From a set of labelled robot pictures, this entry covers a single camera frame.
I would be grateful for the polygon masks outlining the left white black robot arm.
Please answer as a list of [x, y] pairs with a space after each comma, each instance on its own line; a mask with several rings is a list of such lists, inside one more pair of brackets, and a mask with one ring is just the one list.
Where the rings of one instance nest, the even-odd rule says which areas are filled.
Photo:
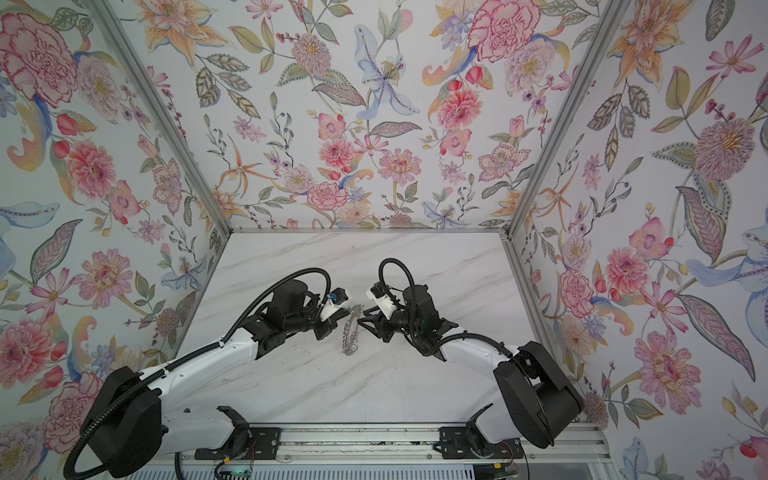
[[344, 289], [318, 295], [292, 275], [260, 294], [221, 338], [142, 371], [117, 369], [83, 420], [65, 478], [127, 477], [156, 456], [187, 450], [238, 456], [253, 440], [249, 421], [226, 401], [191, 404], [191, 396], [298, 333], [326, 338], [350, 309]]

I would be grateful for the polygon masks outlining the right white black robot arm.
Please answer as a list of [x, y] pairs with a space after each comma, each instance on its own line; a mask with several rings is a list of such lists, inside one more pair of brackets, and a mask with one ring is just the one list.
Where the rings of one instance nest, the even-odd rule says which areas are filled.
[[366, 296], [375, 303], [359, 320], [383, 342], [400, 333], [426, 358], [462, 365], [496, 383], [501, 400], [466, 422], [474, 442], [525, 439], [547, 448], [583, 411], [584, 401], [547, 349], [536, 341], [507, 346], [440, 316], [425, 285], [407, 287], [397, 300], [381, 282]]

